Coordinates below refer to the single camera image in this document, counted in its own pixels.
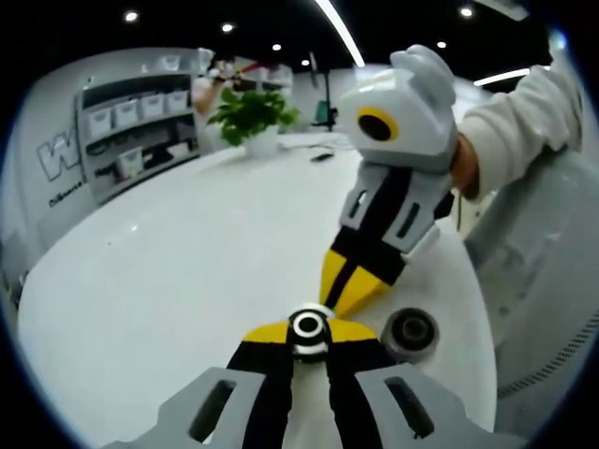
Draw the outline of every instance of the wall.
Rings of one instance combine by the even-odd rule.
[[[65,65],[30,89],[8,139],[0,179],[0,263],[12,282],[96,208],[82,177],[75,94],[86,84],[134,78],[163,68],[160,61],[165,55],[179,55],[181,69],[197,70],[193,49],[114,51]],[[244,58],[236,61],[238,66],[250,63]]]
[[[366,65],[363,68],[331,70],[329,83],[332,105],[334,106],[339,97],[353,87],[356,82],[371,77],[386,68],[386,65]],[[294,76],[291,100],[293,105],[301,112],[299,129],[307,127],[314,120],[318,101],[326,99],[323,75],[318,75],[317,79],[318,89],[315,89],[312,85],[310,73],[299,73]],[[454,105],[454,114],[458,121],[467,109],[484,102],[490,97],[490,93],[474,86],[468,80],[456,78],[454,87],[458,97]]]

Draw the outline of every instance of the white pot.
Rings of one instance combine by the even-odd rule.
[[[274,124],[253,138],[248,138],[243,146],[247,153],[256,157],[268,157],[277,153],[279,125]]]

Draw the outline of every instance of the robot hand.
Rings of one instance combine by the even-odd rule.
[[[410,364],[396,365],[366,326],[311,304],[246,334],[226,369],[208,369],[165,402],[135,441],[104,449],[281,449],[297,361],[325,364],[343,449],[524,444],[469,421],[457,397]]]
[[[391,64],[338,103],[340,123],[363,157],[322,273],[320,302],[340,317],[393,285],[438,239],[434,221],[453,204],[453,75],[419,45],[391,54]]]

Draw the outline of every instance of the black roller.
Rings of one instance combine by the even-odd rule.
[[[436,322],[421,309],[393,313],[385,325],[381,342],[398,363],[417,363],[432,353],[439,339]]]

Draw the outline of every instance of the table surface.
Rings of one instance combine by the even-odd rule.
[[[318,298],[326,249],[353,185],[357,152],[325,152],[331,134],[286,136],[267,159],[243,149],[144,182],[85,219],[31,271],[22,348],[56,411],[84,442],[130,441],[201,372],[225,366],[242,336]],[[297,148],[299,145],[312,148]],[[380,332],[418,306],[439,326],[419,365],[492,430],[496,374],[489,322],[451,219],[393,291],[359,316]],[[285,447],[341,447],[321,368],[300,367]]]

